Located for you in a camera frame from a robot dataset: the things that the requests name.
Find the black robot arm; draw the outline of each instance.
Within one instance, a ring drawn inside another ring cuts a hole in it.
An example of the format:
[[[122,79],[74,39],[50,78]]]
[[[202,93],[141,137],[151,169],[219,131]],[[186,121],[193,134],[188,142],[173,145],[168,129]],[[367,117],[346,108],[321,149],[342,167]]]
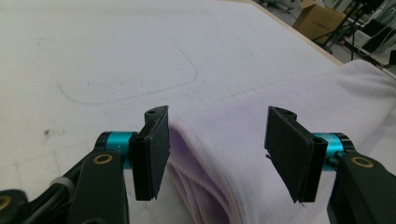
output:
[[[134,174],[138,201],[156,198],[169,157],[168,106],[145,113],[140,133],[106,132],[93,151],[35,200],[0,191],[0,223],[129,223],[123,170]]]
[[[270,106],[264,147],[294,202],[314,202],[322,170],[333,170],[332,224],[395,223],[395,176],[357,152],[346,135],[310,133],[296,114]]]

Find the folded towel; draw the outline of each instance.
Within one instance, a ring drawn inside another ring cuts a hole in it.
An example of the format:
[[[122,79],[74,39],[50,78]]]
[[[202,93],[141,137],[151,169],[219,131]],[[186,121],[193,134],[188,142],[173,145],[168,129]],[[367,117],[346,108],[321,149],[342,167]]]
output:
[[[322,174],[315,203],[294,204],[265,158],[268,106],[295,112],[310,132],[345,133],[359,151],[395,108],[395,86],[372,65],[355,61],[171,118],[169,174],[196,223],[329,223],[326,206],[335,173]]]

